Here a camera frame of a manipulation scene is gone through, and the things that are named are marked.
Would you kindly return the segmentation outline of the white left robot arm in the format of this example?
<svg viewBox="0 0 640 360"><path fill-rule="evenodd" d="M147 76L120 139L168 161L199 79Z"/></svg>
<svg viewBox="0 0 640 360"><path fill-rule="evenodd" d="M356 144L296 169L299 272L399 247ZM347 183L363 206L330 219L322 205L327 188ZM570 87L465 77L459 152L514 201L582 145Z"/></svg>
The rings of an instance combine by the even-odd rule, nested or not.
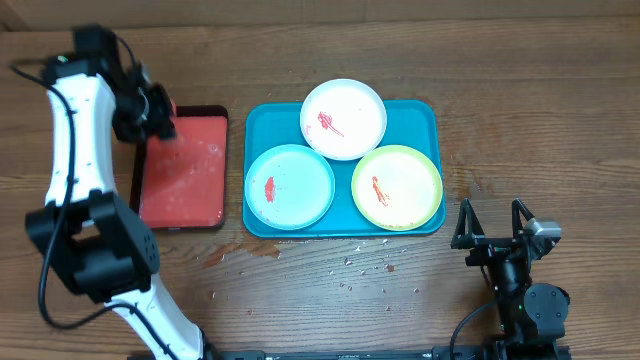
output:
<svg viewBox="0 0 640 360"><path fill-rule="evenodd" d="M114 139L145 142L175 133L164 88L151 83L138 65L125 72L117 56L89 53L48 59L34 81L46 89L54 115L45 204L25 217L26 232L43 256L38 285L43 319L71 330L115 312L156 359L218 358L164 286L150 228L115 190ZM46 305L50 271L100 310L73 323L55 321Z"/></svg>

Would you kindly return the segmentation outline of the white plate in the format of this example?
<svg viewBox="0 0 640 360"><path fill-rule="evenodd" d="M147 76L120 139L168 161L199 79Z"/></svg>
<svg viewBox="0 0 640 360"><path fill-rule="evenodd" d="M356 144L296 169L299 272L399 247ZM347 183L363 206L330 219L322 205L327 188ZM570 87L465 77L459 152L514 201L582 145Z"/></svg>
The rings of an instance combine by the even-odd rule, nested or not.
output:
<svg viewBox="0 0 640 360"><path fill-rule="evenodd" d="M356 160L381 142L387 113L380 96L367 84L334 79L315 87L299 116L308 145L331 160Z"/></svg>

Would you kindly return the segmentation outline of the light blue plate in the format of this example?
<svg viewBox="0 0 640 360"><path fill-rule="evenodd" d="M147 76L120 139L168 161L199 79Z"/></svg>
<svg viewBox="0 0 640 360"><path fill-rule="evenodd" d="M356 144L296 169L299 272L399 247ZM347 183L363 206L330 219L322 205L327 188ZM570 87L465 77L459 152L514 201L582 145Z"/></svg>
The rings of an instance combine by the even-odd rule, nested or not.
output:
<svg viewBox="0 0 640 360"><path fill-rule="evenodd" d="M257 157L245 176L250 212L262 224L283 231L306 228L329 210L335 176L327 160L297 144L273 147Z"/></svg>

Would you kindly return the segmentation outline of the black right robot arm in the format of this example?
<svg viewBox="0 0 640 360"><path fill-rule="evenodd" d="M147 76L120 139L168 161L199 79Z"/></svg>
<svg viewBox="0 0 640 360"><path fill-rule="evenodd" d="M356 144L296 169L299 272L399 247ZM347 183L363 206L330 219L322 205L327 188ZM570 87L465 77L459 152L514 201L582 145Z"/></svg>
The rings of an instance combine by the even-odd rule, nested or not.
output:
<svg viewBox="0 0 640 360"><path fill-rule="evenodd" d="M534 283L531 278L533 263L556 247L562 229L554 220L535 217L520 199L512 201L511 223L511 236L489 237L470 200L460 204L451 247L469 252L466 265L481 270L494 299L461 320L451 336L449 355L456 354L455 343L464 325L495 307L501 333L487 337L483 359L569 359L569 351L559 348L557 340L565 336L570 296L560 287Z"/></svg>

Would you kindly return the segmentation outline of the yellow-green plate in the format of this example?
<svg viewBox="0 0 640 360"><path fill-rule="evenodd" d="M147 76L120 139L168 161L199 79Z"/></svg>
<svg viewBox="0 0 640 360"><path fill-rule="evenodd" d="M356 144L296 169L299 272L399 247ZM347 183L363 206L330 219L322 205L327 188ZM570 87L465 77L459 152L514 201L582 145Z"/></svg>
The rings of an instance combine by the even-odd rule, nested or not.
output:
<svg viewBox="0 0 640 360"><path fill-rule="evenodd" d="M351 179L356 208L384 230L401 232L427 224L443 198L440 171L422 152L386 145L365 155Z"/></svg>

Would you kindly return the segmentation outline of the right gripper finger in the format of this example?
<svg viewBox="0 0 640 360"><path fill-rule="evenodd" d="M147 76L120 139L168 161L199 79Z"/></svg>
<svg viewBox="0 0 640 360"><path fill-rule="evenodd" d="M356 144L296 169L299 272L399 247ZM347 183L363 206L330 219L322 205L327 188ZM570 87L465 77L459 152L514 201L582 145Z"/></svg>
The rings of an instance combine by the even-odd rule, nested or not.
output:
<svg viewBox="0 0 640 360"><path fill-rule="evenodd" d="M459 216L455 228L453 241L476 241L484 237L484 230L473 210L469 198L460 203Z"/></svg>
<svg viewBox="0 0 640 360"><path fill-rule="evenodd" d="M511 203L511 220L512 220L513 237L517 237L520 234L520 232L524 230L524 226L522 225L522 219L525 219L525 221L528 222L533 217L534 215L524 205L521 199L515 198Z"/></svg>

